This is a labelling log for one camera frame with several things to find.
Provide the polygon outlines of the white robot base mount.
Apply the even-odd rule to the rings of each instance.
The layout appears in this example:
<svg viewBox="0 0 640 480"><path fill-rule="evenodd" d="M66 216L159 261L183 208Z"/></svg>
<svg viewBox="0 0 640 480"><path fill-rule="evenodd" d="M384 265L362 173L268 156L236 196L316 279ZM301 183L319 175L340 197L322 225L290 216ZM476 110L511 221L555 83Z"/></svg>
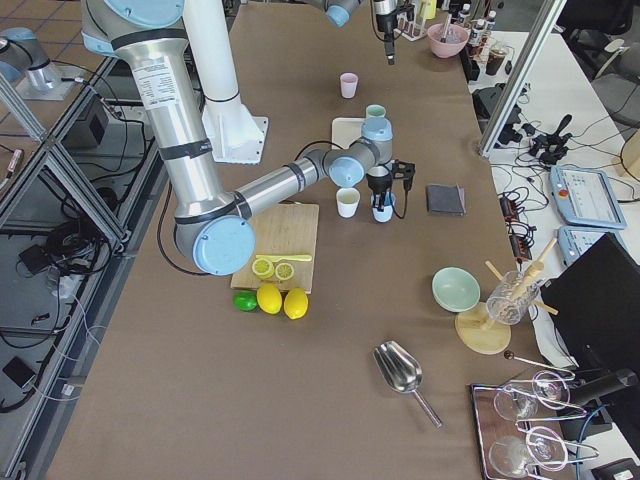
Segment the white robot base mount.
<svg viewBox="0 0 640 480"><path fill-rule="evenodd" d="M187 0L182 18L205 96L202 123L214 159L258 164L268 119L254 117L242 102L222 2Z"/></svg>

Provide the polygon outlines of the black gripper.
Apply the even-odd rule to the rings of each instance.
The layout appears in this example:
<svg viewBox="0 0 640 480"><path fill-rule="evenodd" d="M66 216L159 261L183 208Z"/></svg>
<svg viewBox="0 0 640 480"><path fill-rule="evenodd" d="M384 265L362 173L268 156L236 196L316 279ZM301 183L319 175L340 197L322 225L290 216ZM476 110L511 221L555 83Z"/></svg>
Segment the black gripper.
<svg viewBox="0 0 640 480"><path fill-rule="evenodd" d="M379 211L380 200L383 200L380 211L390 207L391 173L384 166L372 167L366 174L367 184L372 190L371 209L374 213Z"/></svg>
<svg viewBox="0 0 640 480"><path fill-rule="evenodd" d="M375 14L377 30L382 34L384 50L389 65L395 64L394 32L396 28L396 13Z"/></svg>

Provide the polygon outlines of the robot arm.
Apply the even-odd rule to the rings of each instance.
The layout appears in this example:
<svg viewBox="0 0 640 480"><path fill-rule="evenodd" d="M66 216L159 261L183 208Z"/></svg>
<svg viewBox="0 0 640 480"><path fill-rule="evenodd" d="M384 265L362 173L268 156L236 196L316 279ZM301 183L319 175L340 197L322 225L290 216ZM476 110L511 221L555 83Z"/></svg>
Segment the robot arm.
<svg viewBox="0 0 640 480"><path fill-rule="evenodd" d="M309 0L304 4L322 11L329 21L341 28L350 20L361 1L356 0ZM375 0L370 2L371 24L374 36L384 45L385 57L389 65L395 64L395 40L398 17L402 13L412 13L410 1Z"/></svg>
<svg viewBox="0 0 640 480"><path fill-rule="evenodd" d="M253 215L324 178L354 186L390 161L391 124L369 118L348 148L314 150L227 191L217 161L258 147L265 129L241 101L222 4L85 1L81 12L86 48L131 69L178 200L176 246L206 273L229 275L251 259Z"/></svg>

